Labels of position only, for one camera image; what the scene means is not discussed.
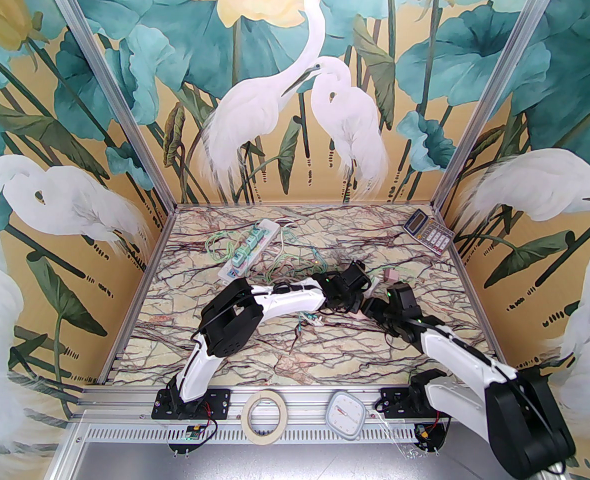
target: marble tabletop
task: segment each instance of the marble tabletop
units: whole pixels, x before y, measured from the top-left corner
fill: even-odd
[[[383,266],[396,268],[414,286],[425,314],[441,318],[468,343],[487,352],[449,253],[435,256],[402,229],[416,208],[432,213],[428,205],[410,204],[195,206],[181,211],[113,384],[157,386],[181,370],[193,349],[190,336],[199,326],[200,311],[222,289],[217,274],[224,261],[207,252],[207,240],[211,252],[233,245],[263,218],[293,222],[282,235],[283,253],[293,256],[275,262],[282,248],[278,235],[254,266],[255,284],[272,266],[279,267],[273,279],[303,279],[320,266],[343,270],[353,259],[363,261],[374,275]],[[382,297],[385,288],[381,283],[375,295]],[[385,336],[370,320],[330,315],[323,316],[322,323],[314,326],[299,315],[287,315],[262,324],[243,350],[222,362],[211,385],[405,384],[412,370],[435,367],[401,339]]]

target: power strip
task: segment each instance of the power strip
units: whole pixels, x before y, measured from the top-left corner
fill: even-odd
[[[226,262],[217,275],[226,284],[244,277],[249,267],[257,261],[260,254],[270,245],[279,232],[280,225],[277,222],[263,219],[259,224],[253,226],[245,242],[237,248],[233,258]]]

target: wall mural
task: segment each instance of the wall mural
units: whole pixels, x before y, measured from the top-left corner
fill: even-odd
[[[80,66],[53,0],[0,0],[0,478],[48,464],[167,218]]]
[[[78,2],[177,201],[238,204],[430,199],[525,0]]]
[[[478,138],[446,221],[509,361],[547,366],[590,478],[590,0],[553,0],[549,52]]]

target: masking tape roll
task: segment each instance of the masking tape roll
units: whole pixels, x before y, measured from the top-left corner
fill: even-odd
[[[279,409],[279,421],[277,427],[270,432],[270,434],[260,435],[251,428],[251,413],[253,409],[259,405],[261,400],[271,400]],[[286,410],[286,403],[284,399],[275,391],[263,390],[254,393],[244,404],[242,409],[242,430],[244,435],[251,443],[258,445],[273,444],[277,439],[281,438],[286,430],[286,423],[288,423],[288,412]]]

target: calculator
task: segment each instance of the calculator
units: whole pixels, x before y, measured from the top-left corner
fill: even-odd
[[[421,210],[416,210],[407,220],[404,230],[438,256],[442,255],[455,235],[448,227],[439,224]]]

